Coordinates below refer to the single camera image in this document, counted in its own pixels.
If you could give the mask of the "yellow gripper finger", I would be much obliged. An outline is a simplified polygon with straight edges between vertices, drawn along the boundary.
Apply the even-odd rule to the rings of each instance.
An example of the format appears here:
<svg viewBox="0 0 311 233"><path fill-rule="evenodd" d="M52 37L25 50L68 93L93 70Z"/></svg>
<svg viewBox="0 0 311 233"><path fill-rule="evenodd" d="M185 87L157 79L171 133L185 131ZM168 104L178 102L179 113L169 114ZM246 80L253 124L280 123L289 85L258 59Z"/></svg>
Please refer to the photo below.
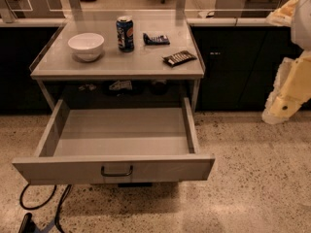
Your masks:
<svg viewBox="0 0 311 233"><path fill-rule="evenodd" d="M265 21L275 26L287 26L292 24L294 9L299 0L289 0L283 6L271 12Z"/></svg>
<svg viewBox="0 0 311 233"><path fill-rule="evenodd" d="M285 122L310 99L311 52L305 50L299 58L285 57L279 65L261 118L268 124Z"/></svg>

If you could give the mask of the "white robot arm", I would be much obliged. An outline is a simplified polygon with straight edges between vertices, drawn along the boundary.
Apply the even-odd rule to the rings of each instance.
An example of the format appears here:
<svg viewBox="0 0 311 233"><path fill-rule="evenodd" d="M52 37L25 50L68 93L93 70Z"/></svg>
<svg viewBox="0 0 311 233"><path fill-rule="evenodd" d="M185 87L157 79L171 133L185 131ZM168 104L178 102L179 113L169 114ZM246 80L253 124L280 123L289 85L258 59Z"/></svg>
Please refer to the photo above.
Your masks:
<svg viewBox="0 0 311 233"><path fill-rule="evenodd" d="M311 0L289 0L270 13L266 22L290 27L291 41L302 49L300 57L285 57L279 65L261 115L265 123L278 124L311 99Z"/></svg>

